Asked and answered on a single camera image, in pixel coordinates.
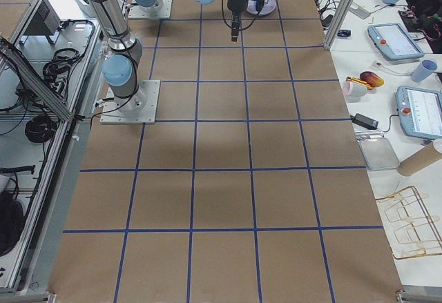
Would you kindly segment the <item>silver tray container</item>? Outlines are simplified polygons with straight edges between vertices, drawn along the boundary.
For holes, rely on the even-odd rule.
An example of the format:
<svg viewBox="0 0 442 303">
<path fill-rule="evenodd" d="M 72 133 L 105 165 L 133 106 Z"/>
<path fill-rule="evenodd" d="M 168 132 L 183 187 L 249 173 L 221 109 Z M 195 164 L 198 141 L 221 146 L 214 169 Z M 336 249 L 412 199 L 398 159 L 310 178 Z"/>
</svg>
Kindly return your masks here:
<svg viewBox="0 0 442 303">
<path fill-rule="evenodd" d="M 388 139 L 364 139 L 358 144 L 368 170 L 379 171 L 398 168 L 398 157 Z"/>
</svg>

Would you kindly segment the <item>pink paper cup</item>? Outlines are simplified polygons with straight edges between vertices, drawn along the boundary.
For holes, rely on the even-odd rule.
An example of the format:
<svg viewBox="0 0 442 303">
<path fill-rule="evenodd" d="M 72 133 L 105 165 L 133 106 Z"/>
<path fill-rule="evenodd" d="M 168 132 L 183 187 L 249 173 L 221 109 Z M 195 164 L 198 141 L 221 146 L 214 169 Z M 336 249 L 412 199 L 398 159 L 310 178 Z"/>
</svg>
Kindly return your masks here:
<svg viewBox="0 0 442 303">
<path fill-rule="evenodd" d="M 347 103 L 354 103 L 361 100 L 367 94 L 367 87 L 353 82 L 345 81 L 342 87 L 343 95 Z"/>
</svg>

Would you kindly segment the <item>teach pendant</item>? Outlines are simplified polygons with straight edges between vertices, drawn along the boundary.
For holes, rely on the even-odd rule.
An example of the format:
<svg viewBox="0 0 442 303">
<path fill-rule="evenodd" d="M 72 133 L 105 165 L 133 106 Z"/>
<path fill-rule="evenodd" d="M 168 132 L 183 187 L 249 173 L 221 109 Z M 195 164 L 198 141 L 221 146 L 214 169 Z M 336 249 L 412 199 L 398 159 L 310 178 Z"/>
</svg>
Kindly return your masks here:
<svg viewBox="0 0 442 303">
<path fill-rule="evenodd" d="M 410 137 L 441 138 L 441 93 L 411 86 L 399 86 L 396 102 L 401 127 Z"/>
<path fill-rule="evenodd" d="M 387 59 L 418 59 L 425 54 L 399 23 L 371 25 L 367 28 L 367 33 Z"/>
</svg>

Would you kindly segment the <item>cardboard tube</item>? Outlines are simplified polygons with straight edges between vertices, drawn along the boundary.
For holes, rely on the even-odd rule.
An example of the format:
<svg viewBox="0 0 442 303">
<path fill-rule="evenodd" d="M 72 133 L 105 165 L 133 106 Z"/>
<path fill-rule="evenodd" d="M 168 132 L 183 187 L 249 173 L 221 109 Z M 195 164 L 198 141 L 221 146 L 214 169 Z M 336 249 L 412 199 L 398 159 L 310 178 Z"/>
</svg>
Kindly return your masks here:
<svg viewBox="0 0 442 303">
<path fill-rule="evenodd" d="M 439 160 L 441 160 L 441 139 L 435 139 L 403 160 L 397 171 L 403 176 L 411 176 Z"/>
</svg>

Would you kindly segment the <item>amber glossy object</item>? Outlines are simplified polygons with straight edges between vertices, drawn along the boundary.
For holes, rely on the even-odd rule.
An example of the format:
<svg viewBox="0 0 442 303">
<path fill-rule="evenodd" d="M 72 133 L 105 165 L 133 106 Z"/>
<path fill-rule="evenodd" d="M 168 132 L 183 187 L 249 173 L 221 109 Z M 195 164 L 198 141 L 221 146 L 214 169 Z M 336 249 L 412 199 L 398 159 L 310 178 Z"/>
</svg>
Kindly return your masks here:
<svg viewBox="0 0 442 303">
<path fill-rule="evenodd" d="M 359 78 L 356 77 L 347 77 L 347 81 L 354 82 L 356 84 L 360 84 L 366 87 L 368 90 L 373 90 L 375 88 L 381 87 L 384 85 L 384 79 L 379 77 L 376 73 L 371 71 L 364 71 L 360 74 Z"/>
</svg>

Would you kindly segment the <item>teach pendant far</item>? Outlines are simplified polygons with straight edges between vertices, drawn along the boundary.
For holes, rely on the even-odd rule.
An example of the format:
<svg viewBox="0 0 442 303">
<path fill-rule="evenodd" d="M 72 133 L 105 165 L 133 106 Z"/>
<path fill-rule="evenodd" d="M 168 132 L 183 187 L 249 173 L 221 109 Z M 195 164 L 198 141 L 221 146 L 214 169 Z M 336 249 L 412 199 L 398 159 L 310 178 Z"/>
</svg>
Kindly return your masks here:
<svg viewBox="0 0 442 303">
<path fill-rule="evenodd" d="M 418 59 L 425 54 L 399 23 L 371 25 L 367 28 L 367 33 L 387 59 Z"/>
</svg>

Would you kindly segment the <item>black power adapter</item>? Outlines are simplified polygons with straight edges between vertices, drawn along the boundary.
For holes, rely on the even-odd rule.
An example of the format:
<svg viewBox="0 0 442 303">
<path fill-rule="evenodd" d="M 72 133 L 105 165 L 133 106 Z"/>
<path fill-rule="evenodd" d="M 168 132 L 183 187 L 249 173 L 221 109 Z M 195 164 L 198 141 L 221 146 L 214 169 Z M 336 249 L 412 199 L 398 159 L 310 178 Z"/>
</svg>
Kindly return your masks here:
<svg viewBox="0 0 442 303">
<path fill-rule="evenodd" d="M 378 128 L 378 121 L 364 116 L 360 113 L 356 113 L 355 115 L 351 115 L 350 119 L 353 124 L 356 124 L 357 126 L 366 128 L 368 130 L 376 130 Z"/>
</svg>

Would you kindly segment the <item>lilac plate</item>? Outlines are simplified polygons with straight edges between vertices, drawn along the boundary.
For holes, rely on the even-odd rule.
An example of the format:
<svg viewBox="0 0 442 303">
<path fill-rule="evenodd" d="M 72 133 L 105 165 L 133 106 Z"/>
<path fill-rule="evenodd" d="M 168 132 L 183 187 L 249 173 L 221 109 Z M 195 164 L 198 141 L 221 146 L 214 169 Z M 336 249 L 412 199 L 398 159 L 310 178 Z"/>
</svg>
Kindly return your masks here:
<svg viewBox="0 0 442 303">
<path fill-rule="evenodd" d="M 247 6 L 247 12 L 254 16 L 267 16 L 276 9 L 276 0 L 265 0 L 263 8 L 260 12 L 256 10 L 258 5 L 257 1 L 250 0 Z"/>
</svg>

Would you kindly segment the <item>teach pendant near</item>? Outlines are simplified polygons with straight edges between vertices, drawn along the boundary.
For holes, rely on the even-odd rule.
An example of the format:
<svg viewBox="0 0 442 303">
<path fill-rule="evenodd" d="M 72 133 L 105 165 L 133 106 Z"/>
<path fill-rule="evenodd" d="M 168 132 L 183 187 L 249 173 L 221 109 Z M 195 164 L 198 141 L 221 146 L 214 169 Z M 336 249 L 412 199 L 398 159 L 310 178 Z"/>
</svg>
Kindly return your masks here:
<svg viewBox="0 0 442 303">
<path fill-rule="evenodd" d="M 399 86 L 396 102 L 401 127 L 410 137 L 441 138 L 441 93 L 411 86 Z"/>
</svg>

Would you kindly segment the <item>aluminium frame post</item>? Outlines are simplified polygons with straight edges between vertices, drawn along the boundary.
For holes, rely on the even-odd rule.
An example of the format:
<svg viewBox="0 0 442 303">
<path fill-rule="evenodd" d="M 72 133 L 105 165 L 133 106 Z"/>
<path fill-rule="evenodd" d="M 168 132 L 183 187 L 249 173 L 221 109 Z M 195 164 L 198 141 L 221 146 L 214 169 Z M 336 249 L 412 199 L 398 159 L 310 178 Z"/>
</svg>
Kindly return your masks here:
<svg viewBox="0 0 442 303">
<path fill-rule="evenodd" d="M 345 20 L 349 7 L 351 6 L 353 0 L 340 0 L 337 10 L 335 11 L 334 18 L 331 21 L 329 29 L 325 34 L 323 41 L 324 49 L 330 50 L 332 44 L 337 37 L 338 31 Z"/>
</svg>

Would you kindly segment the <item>light blue plastic cup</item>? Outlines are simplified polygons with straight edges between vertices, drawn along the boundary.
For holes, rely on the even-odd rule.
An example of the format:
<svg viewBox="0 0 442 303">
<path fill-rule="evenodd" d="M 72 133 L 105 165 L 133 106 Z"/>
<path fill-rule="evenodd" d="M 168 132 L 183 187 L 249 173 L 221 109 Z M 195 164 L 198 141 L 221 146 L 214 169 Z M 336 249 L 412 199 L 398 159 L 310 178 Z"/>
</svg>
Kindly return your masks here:
<svg viewBox="0 0 442 303">
<path fill-rule="evenodd" d="M 435 62 L 432 59 L 424 59 L 413 70 L 411 75 L 411 80 L 416 83 L 422 82 L 424 79 L 428 78 L 432 73 L 436 72 L 437 68 L 438 68 L 437 62 Z"/>
</svg>

